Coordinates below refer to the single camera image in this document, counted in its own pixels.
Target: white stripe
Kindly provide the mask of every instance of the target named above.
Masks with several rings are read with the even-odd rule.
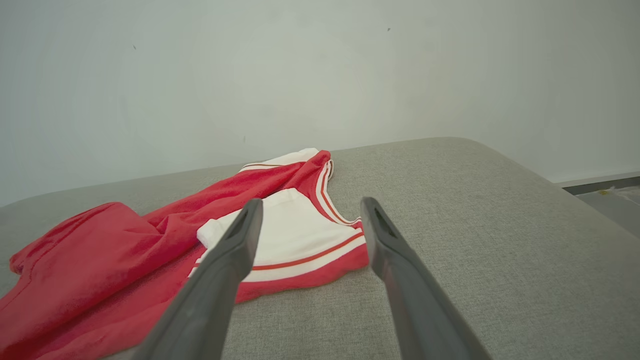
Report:
[[[313,158],[319,151],[316,148],[310,147],[308,149],[302,149],[300,151],[292,152],[277,158],[263,161],[261,163],[250,163],[245,165],[239,172],[255,169],[267,169],[275,168],[283,165],[290,165],[295,163],[301,163]]]
[[[338,260],[341,256],[346,255],[364,243],[364,236],[359,236],[351,240],[347,245],[321,256],[320,258],[307,261],[306,263],[270,270],[253,270],[246,278],[244,278],[243,282],[274,281],[306,274],[317,270],[332,261]]]
[[[320,173],[320,176],[318,177],[318,181],[317,181],[317,184],[316,184],[316,197],[318,199],[318,202],[320,203],[320,206],[322,207],[324,212],[330,218],[332,218],[334,221],[336,221],[338,223],[341,223],[341,224],[353,225],[353,224],[357,223],[358,221],[360,221],[360,217],[356,218],[356,220],[351,221],[351,222],[345,220],[344,217],[338,212],[338,210],[333,205],[333,202],[331,201],[331,197],[329,196],[329,193],[326,191],[326,187],[327,187],[327,185],[329,183],[329,179],[325,179],[325,176],[326,176],[327,172],[329,172],[329,174],[331,174],[332,165],[333,165],[333,161],[332,160],[327,161],[326,164],[324,164],[324,169]],[[323,194],[326,197],[328,203],[326,201],[324,201]],[[335,213],[338,215],[338,217],[336,217],[333,214],[331,209],[335,210]]]

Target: gray fabric surface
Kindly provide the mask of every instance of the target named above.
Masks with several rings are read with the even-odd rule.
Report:
[[[640,241],[497,152],[460,138],[334,151],[329,194],[348,219],[377,198],[496,359],[637,359]],[[8,256],[108,201],[147,213],[231,176],[221,167],[92,186],[0,208]],[[112,359],[128,359],[133,352]],[[369,270],[234,308],[224,359],[398,359]]]

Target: red and white shirt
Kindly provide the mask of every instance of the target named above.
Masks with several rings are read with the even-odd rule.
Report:
[[[114,202],[62,222],[11,258],[20,280],[0,299],[0,358],[91,359],[141,343],[254,197],[264,199],[264,218],[236,302],[362,268],[362,225],[331,203],[332,173],[329,152],[305,149],[143,217]]]

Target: white wall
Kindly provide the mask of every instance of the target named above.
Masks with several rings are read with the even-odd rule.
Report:
[[[637,171],[639,39],[635,0],[4,0],[0,205],[431,136]]]

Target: floor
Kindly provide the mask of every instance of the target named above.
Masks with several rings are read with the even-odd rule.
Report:
[[[611,188],[576,197],[640,238],[640,186]]]

